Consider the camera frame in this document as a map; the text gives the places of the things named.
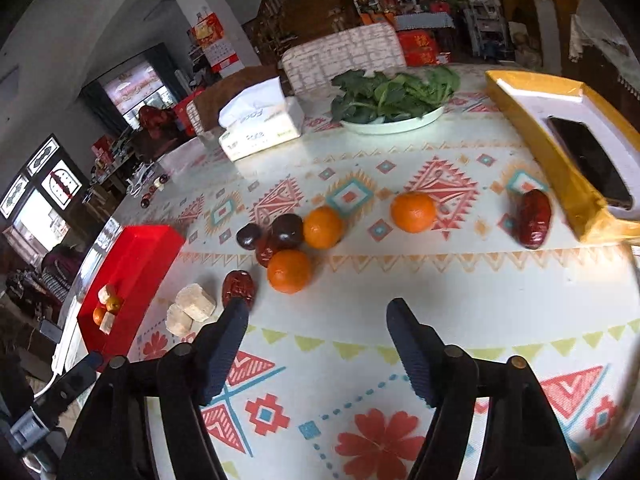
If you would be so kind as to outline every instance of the red flower print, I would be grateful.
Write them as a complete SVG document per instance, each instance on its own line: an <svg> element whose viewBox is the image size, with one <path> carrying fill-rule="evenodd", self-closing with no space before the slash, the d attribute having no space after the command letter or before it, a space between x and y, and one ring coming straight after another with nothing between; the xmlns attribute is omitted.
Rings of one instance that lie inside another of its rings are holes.
<svg viewBox="0 0 640 480"><path fill-rule="evenodd" d="M195 332L191 332L189 334L187 334L186 336L184 336L180 342L181 343L193 343L193 340L196 339L196 333Z"/></svg>
<svg viewBox="0 0 640 480"><path fill-rule="evenodd" d="M160 335L159 332L154 332L151 336L151 340L145 343L145 347L142 349L142 353L145 355L145 361L149 359L156 359L166 354L164 347L168 343L164 334Z"/></svg>
<svg viewBox="0 0 640 480"><path fill-rule="evenodd" d="M593 415L587 418L585 427L594 440L599 440L607 433L611 426L611 419L616 416L618 408L611 402L608 395L600 399L600 405L593 411Z"/></svg>
<svg viewBox="0 0 640 480"><path fill-rule="evenodd" d="M356 415L355 423L362 436L341 433L335 447L338 455L355 457L344 465L344 473L355 480L366 480L373 473L378 480L404 480L407 471L402 460L415 461L424 442L423 436L407 437L418 422L418 417L407 412L394 413L386 427L380 410Z"/></svg>

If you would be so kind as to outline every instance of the orange fruit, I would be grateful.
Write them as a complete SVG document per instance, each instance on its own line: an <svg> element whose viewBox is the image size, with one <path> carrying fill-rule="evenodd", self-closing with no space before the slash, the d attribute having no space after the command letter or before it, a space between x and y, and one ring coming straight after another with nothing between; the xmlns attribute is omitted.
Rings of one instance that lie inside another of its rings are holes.
<svg viewBox="0 0 640 480"><path fill-rule="evenodd" d="M306 216L302 232L311 247L330 249L341 240L344 222L334 209L323 205Z"/></svg>
<svg viewBox="0 0 640 480"><path fill-rule="evenodd" d="M408 191L397 195L391 203L391 219L402 231L421 233L436 219L433 199L421 191Z"/></svg>
<svg viewBox="0 0 640 480"><path fill-rule="evenodd" d="M107 300L107 312L111 312L114 316L119 313L120 307L122 306L122 300L117 296L109 296Z"/></svg>
<svg viewBox="0 0 640 480"><path fill-rule="evenodd" d="M94 309L94 323L97 326L100 326L102 323L102 320L104 319L104 315L107 313L107 309L104 308L103 306L97 306Z"/></svg>
<svg viewBox="0 0 640 480"><path fill-rule="evenodd" d="M267 267L267 279L278 292L295 294L311 280L311 262L296 249L275 253Z"/></svg>

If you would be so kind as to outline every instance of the leafy green vegetable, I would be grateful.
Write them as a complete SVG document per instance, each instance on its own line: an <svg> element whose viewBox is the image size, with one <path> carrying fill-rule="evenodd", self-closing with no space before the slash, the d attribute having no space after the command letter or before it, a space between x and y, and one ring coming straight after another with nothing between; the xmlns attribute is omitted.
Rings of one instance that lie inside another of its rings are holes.
<svg viewBox="0 0 640 480"><path fill-rule="evenodd" d="M331 79L344 91L331 103L334 121L368 124L422 117L442 106L460 88L460 76L447 66L437 66L421 79L399 73L388 78L382 72L365 77L364 70L347 70Z"/></svg>

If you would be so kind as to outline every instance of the dark curtain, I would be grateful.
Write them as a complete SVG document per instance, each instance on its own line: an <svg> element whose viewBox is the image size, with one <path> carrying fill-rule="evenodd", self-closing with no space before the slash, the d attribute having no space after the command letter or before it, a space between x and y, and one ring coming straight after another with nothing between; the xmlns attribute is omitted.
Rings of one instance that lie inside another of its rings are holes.
<svg viewBox="0 0 640 480"><path fill-rule="evenodd" d="M174 60L171 59L164 43L157 44L145 50L143 55L154 68L158 77L164 83L164 86L169 89L169 92L171 92L178 101L182 101L187 97L187 92L175 76L175 71L178 70L178 67L174 63Z"/></svg>
<svg viewBox="0 0 640 480"><path fill-rule="evenodd" d="M92 81L82 88L80 98L116 138L129 126L97 81Z"/></svg>

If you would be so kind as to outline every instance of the white food chunk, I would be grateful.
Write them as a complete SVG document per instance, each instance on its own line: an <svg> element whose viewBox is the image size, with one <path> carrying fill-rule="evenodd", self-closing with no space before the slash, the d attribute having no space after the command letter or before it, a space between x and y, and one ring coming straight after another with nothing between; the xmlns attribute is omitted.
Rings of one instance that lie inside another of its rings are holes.
<svg viewBox="0 0 640 480"><path fill-rule="evenodd" d="M103 305L106 305L107 300L109 299L109 296L115 296L115 295L116 295L116 288L113 285L107 284L98 291L98 300Z"/></svg>
<svg viewBox="0 0 640 480"><path fill-rule="evenodd" d="M216 307L216 300L207 294L197 283L187 285L178 292L175 303L194 321L206 321Z"/></svg>
<svg viewBox="0 0 640 480"><path fill-rule="evenodd" d="M113 328L114 321L116 321L116 317L111 312L105 312L104 317L102 318L102 323L100 323L100 330L106 335L109 335Z"/></svg>
<svg viewBox="0 0 640 480"><path fill-rule="evenodd" d="M166 311L166 329L173 335L184 337L191 331L193 320L187 316L175 303Z"/></svg>

